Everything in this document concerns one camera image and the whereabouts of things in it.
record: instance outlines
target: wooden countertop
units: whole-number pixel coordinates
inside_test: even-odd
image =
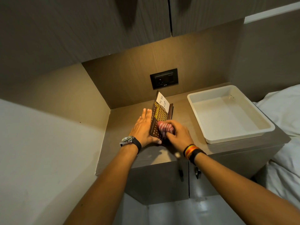
[[[176,120],[188,127],[190,134],[198,147],[204,150],[208,155],[223,155],[247,150],[255,150],[273,145],[283,145],[290,141],[289,136],[287,136],[278,126],[275,125],[276,128],[273,132],[265,133],[259,137],[217,144],[207,144],[193,110],[189,104],[187,95],[193,92],[226,85],[230,85],[230,83],[224,83],[213,87],[166,97],[170,103],[174,104],[173,120]],[[120,149],[119,142],[123,137],[128,136],[131,128],[141,115],[143,108],[152,108],[153,102],[154,101],[152,100],[111,110],[98,166],[96,169],[96,175],[100,174],[118,153]],[[140,151],[135,162],[133,163],[132,168],[171,161],[176,161],[176,158],[164,146],[149,145]]]

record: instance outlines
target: switch plate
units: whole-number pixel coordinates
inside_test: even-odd
[[[163,88],[178,84],[178,72],[177,69],[167,70],[151,74],[150,79],[153,89]]]

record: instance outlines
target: person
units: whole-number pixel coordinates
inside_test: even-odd
[[[129,133],[142,147],[153,142],[161,143],[158,138],[149,135],[151,116],[152,110],[143,109],[142,115]],[[185,126],[173,120],[168,120],[167,123],[175,128],[175,135],[168,132],[167,138],[180,153],[194,144]],[[137,154],[138,148],[135,144],[122,146],[64,224],[112,224],[124,194],[129,170]],[[194,163],[246,224],[300,224],[299,210],[271,191],[226,168],[204,153],[197,153]]]

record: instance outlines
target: upper cabinet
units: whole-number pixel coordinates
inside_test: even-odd
[[[0,83],[170,37],[168,0],[1,0]]]
[[[299,0],[170,0],[173,36],[204,30]]]

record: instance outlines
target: wristband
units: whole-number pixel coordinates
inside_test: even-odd
[[[198,153],[203,153],[206,155],[206,153],[201,150],[200,148],[198,148],[196,145],[191,144],[189,146],[187,146],[185,148],[185,150],[183,151],[183,155],[185,158],[187,158],[192,164],[195,165],[195,157]]]

